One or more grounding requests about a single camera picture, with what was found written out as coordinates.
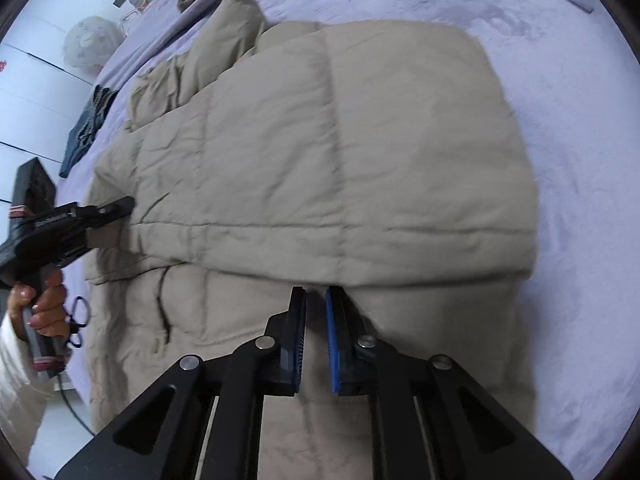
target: beige puffer jacket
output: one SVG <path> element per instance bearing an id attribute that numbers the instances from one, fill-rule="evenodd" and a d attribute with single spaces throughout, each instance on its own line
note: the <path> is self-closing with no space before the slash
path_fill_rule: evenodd
<path id="1" fill-rule="evenodd" d="M 262 333 L 294 284 L 346 286 L 401 351 L 451 354 L 527 421 L 511 300 L 536 187 L 477 41 L 421 22 L 267 30 L 253 0 L 224 0 L 129 112 L 88 198 L 136 199 L 87 258 L 97 429 L 182 355 Z M 265 403 L 261 478 L 370 474 L 366 403 L 330 394 L 323 323 L 312 300 L 302 391 Z"/>

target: floor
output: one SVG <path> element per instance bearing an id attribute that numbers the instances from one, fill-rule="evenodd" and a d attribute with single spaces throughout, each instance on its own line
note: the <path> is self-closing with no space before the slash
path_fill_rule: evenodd
<path id="1" fill-rule="evenodd" d="M 69 399 L 76 413 L 88 423 L 86 406 L 74 390 L 67 390 Z M 31 448 L 27 469 L 36 480 L 54 478 L 57 472 L 84 445 L 91 435 L 73 418 L 63 402 L 60 392 L 47 403 L 42 425 Z"/>

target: white sleeve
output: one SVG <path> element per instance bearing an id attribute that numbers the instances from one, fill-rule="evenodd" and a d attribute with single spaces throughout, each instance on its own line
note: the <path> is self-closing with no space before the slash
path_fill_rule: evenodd
<path id="1" fill-rule="evenodd" d="M 15 335 L 8 316 L 0 326 L 0 429 L 23 464 L 47 405 L 53 383 L 41 382 L 31 366 L 27 343 Z"/>

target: person's hand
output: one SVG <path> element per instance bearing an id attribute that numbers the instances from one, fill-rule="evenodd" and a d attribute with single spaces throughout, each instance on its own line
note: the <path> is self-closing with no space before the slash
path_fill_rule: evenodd
<path id="1" fill-rule="evenodd" d="M 54 270 L 46 281 L 47 289 L 33 306 L 29 326 L 39 334 L 46 336 L 69 337 L 69 325 L 66 323 L 66 311 L 63 303 L 66 298 L 66 288 L 62 285 L 62 272 Z M 14 326 L 15 334 L 26 340 L 26 333 L 22 323 L 22 310 L 28 306 L 36 292 L 30 286 L 16 283 L 9 294 L 7 312 Z"/>

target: crumpled clothing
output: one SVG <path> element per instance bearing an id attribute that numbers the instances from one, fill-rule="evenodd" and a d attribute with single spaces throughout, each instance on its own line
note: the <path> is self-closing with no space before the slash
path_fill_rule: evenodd
<path id="1" fill-rule="evenodd" d="M 117 90 L 96 85 L 91 100 L 86 104 L 76 126 L 69 132 L 66 142 L 65 158 L 62 161 L 59 175 L 69 176 L 69 171 L 84 157 L 94 143 L 98 130 L 107 118 L 109 108 L 118 94 Z"/>

